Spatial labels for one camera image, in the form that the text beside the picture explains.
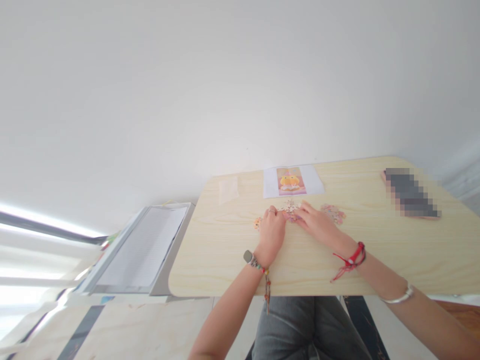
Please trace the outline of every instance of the red bracelet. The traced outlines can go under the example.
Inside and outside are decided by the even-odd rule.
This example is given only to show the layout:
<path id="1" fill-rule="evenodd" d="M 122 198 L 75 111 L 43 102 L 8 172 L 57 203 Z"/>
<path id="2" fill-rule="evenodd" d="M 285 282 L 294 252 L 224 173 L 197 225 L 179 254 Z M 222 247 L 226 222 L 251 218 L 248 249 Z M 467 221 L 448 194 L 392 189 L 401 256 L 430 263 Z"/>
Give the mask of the red bracelet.
<path id="1" fill-rule="evenodd" d="M 338 273 L 336 274 L 336 276 L 332 280 L 330 280 L 331 283 L 339 279 L 343 274 L 347 272 L 351 272 L 353 269 L 360 266 L 365 261 L 365 258 L 367 257 L 367 253 L 365 251 L 365 244 L 361 241 L 358 243 L 358 247 L 356 248 L 355 253 L 352 256 L 350 256 L 348 260 L 344 259 L 340 255 L 337 255 L 336 253 L 333 253 L 333 255 L 342 259 L 345 262 L 345 266 L 342 266 L 341 268 L 338 269 Z M 359 262 L 356 262 L 359 255 L 361 255 L 361 259 Z"/>

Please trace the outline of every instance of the pixelated phone screen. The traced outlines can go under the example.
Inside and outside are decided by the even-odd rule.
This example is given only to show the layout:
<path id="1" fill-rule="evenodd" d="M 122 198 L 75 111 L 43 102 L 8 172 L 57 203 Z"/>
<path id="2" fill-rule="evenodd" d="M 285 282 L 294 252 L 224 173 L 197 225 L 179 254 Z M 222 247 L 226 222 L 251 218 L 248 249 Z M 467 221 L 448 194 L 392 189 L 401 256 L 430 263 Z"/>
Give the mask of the pixelated phone screen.
<path id="1" fill-rule="evenodd" d="M 387 168 L 384 171 L 387 187 L 395 196 L 404 216 L 439 218 L 442 212 L 434 200 L 424 192 L 422 181 L 409 168 Z"/>

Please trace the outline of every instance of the silver bracelet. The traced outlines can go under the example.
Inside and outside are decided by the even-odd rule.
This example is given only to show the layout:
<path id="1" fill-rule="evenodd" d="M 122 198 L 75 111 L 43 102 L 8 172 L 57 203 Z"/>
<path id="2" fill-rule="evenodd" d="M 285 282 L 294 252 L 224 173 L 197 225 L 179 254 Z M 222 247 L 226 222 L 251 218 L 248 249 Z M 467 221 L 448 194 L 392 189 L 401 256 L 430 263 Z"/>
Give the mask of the silver bracelet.
<path id="1" fill-rule="evenodd" d="M 412 287 L 412 285 L 410 285 L 410 283 L 408 281 L 406 282 L 406 287 L 407 287 L 407 289 L 405 291 L 405 294 L 403 294 L 402 297 L 399 297 L 398 299 L 395 299 L 395 300 L 385 300 L 384 298 L 380 297 L 380 300 L 382 300 L 384 303 L 387 303 L 387 304 L 403 303 L 405 300 L 411 298 L 412 295 L 414 294 L 414 288 Z"/>

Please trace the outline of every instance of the light wood tabletop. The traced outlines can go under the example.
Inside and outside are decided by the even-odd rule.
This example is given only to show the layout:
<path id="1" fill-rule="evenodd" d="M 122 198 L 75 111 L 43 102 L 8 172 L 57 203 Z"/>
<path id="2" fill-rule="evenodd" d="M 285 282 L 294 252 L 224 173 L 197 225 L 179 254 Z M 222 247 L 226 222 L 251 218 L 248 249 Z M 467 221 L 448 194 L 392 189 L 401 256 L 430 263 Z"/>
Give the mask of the light wood tabletop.
<path id="1" fill-rule="evenodd" d="M 375 157 L 314 165 L 324 194 L 292 197 L 316 209 L 332 204 L 346 213 L 340 229 L 427 294 L 480 294 L 480 218 L 446 190 L 428 182 L 439 220 L 400 216 L 380 177 L 385 168 L 414 168 L 398 157 Z M 219 205 L 219 181 L 238 177 L 239 197 Z M 245 266 L 245 250 L 259 241 L 254 220 L 288 197 L 263 198 L 263 171 L 211 178 L 171 269 L 169 288 L 179 297 L 221 296 Z M 343 262 L 299 225 L 286 224 L 283 247 L 270 267 L 272 296 L 368 295 L 356 271 L 334 283 Z M 265 280 L 256 294 L 265 293 Z"/>

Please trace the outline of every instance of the grey jeans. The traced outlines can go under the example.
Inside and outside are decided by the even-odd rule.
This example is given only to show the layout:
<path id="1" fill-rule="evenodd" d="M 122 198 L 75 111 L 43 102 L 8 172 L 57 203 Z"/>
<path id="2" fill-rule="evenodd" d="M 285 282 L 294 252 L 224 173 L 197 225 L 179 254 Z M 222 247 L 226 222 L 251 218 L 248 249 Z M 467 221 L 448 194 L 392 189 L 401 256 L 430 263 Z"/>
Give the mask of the grey jeans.
<path id="1" fill-rule="evenodd" d="M 368 359 L 370 354 L 334 296 L 276 296 L 258 323 L 253 360 Z"/>

